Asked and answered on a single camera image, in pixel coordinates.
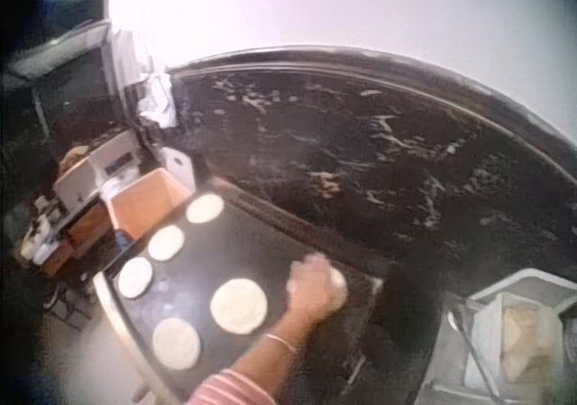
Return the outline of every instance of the appliance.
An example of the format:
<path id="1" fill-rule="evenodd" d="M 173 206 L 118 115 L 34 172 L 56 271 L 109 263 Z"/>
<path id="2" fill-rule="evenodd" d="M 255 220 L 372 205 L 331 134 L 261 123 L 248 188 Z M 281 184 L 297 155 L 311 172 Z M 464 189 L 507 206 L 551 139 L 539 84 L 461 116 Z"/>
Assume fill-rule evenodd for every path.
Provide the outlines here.
<path id="1" fill-rule="evenodd" d="M 124 170 L 137 167 L 140 146 L 126 130 L 96 147 L 54 183 L 54 192 L 69 216 L 94 200 L 102 185 Z"/>

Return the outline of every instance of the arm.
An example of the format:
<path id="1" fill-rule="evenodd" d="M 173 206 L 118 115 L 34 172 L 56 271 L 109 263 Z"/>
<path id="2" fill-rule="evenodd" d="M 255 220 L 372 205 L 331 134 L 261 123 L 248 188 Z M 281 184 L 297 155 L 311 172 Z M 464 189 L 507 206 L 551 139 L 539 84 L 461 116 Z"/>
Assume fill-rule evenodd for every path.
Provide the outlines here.
<path id="1" fill-rule="evenodd" d="M 278 339 L 264 336 L 230 370 L 204 382 L 193 394 L 192 404 L 221 405 L 238 400 L 254 405 L 274 403 L 272 397 L 289 377 L 296 353 L 305 346 L 316 325 L 331 314 L 334 298 L 330 262 L 321 254 L 309 255 L 302 263 L 293 262 L 290 280 L 288 309 L 270 331 Z M 218 396 L 217 390 L 221 389 L 227 392 Z"/>

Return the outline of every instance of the white wall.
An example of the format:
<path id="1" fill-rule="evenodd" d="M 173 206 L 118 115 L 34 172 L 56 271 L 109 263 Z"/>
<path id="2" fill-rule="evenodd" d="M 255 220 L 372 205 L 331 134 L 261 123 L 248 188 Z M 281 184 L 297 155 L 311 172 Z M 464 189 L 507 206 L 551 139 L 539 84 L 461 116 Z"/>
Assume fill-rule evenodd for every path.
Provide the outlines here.
<path id="1" fill-rule="evenodd" d="M 221 52 L 332 44 L 450 69 L 577 143 L 577 0 L 167 0 L 170 66 Z"/>

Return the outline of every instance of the hand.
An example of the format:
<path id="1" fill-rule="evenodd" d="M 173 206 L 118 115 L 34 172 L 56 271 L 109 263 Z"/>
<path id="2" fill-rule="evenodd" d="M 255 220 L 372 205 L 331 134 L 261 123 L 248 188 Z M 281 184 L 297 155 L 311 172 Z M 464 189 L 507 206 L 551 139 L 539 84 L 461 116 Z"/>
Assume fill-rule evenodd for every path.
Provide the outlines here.
<path id="1" fill-rule="evenodd" d="M 332 312 L 335 289 L 331 282 L 331 263 L 321 253 L 293 262 L 288 286 L 288 312 L 313 325 Z"/>

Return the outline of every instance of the silver bracelet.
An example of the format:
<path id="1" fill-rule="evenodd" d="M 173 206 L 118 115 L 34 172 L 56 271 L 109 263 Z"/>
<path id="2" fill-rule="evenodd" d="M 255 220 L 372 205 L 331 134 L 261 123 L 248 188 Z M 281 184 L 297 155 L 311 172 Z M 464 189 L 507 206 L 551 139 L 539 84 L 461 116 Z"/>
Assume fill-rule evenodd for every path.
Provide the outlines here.
<path id="1" fill-rule="evenodd" d="M 285 339 L 283 339 L 282 337 L 278 337 L 276 335 L 272 335 L 271 333 L 266 333 L 264 335 L 265 337 L 272 339 L 272 340 L 276 340 L 277 342 L 283 344 L 284 346 L 287 347 L 287 349 L 294 355 L 297 355 L 297 348 L 295 348 L 293 345 L 291 345 L 288 341 L 286 341 Z"/>

